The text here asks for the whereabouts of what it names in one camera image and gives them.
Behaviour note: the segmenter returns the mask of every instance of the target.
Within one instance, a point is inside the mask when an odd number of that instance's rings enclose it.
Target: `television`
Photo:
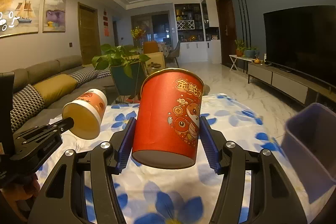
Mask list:
[[[264,14],[267,61],[336,88],[336,7],[305,6]]]

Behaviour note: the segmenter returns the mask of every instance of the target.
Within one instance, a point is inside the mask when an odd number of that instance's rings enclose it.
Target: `houndstooth pillow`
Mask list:
[[[97,76],[97,79],[104,78],[107,76],[111,76],[111,68],[106,68],[104,70],[100,70]]]
[[[79,86],[92,81],[93,79],[97,78],[99,70],[95,70],[92,67],[83,68],[80,70],[75,71],[74,73],[70,74],[70,76],[77,81],[77,86]]]
[[[30,84],[13,96],[13,110],[10,112],[12,132],[44,108],[41,94]]]

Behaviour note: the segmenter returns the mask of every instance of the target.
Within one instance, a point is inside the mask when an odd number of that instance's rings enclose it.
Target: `tv cabinet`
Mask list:
[[[248,66],[248,83],[250,83],[250,77],[252,76],[290,96],[303,106],[319,102],[330,105],[335,111],[335,92],[276,67],[255,63],[249,63]]]

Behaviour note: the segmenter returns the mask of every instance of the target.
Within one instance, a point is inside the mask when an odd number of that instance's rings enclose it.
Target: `metal screw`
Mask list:
[[[268,149],[264,149],[262,151],[262,153],[265,155],[265,156],[270,156],[271,155],[271,151],[269,151]]]
[[[103,142],[101,143],[100,147],[103,149],[109,148],[111,146],[111,144],[109,142]]]
[[[74,151],[72,149],[69,149],[67,151],[65,151],[65,156],[72,156],[74,154]]]
[[[228,147],[228,148],[235,148],[236,147],[236,144],[234,143],[234,142],[227,142],[226,143],[226,146]]]

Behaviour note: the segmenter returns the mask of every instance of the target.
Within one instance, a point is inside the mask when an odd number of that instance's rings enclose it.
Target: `drawer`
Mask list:
[[[301,103],[305,103],[308,87],[286,78],[277,73],[273,73],[272,86],[287,93]]]
[[[249,75],[256,77],[268,84],[272,82],[272,72],[259,66],[249,64]]]

